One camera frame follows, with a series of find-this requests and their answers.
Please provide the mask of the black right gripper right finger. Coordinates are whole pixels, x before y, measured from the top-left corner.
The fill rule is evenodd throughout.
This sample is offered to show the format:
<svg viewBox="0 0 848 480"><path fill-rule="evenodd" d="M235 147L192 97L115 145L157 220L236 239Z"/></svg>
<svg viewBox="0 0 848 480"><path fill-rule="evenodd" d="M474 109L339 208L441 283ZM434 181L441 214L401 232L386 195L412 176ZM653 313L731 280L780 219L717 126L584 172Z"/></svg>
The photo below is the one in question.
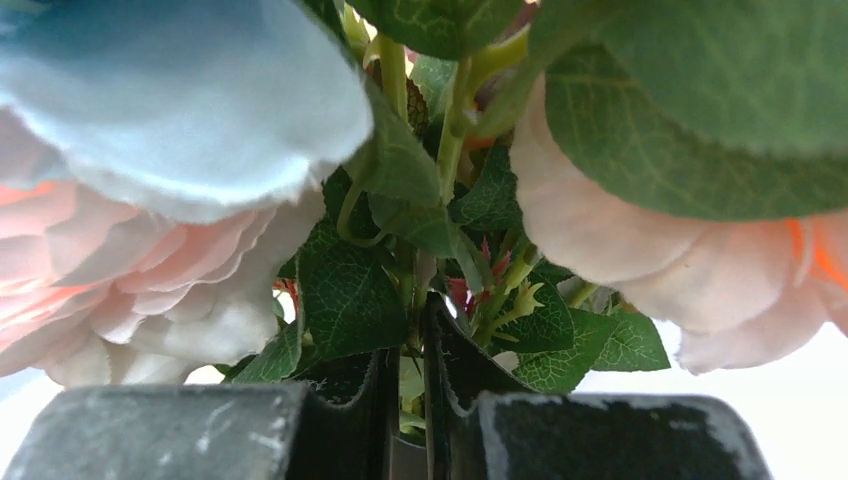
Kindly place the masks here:
<svg viewBox="0 0 848 480"><path fill-rule="evenodd" d="M747 424L715 398L534 392L473 344L434 292L422 339L433 479L770 477Z"/></svg>

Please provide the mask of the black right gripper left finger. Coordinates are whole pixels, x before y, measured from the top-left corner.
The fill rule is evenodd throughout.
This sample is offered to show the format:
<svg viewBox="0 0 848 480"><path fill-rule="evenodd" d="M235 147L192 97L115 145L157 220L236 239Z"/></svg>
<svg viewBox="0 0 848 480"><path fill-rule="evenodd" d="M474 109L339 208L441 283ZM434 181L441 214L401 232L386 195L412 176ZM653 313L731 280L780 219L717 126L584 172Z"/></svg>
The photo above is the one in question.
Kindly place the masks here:
<svg viewBox="0 0 848 480"><path fill-rule="evenodd" d="M77 388L36 417L9 479L379 479L397 353L278 384Z"/></svg>

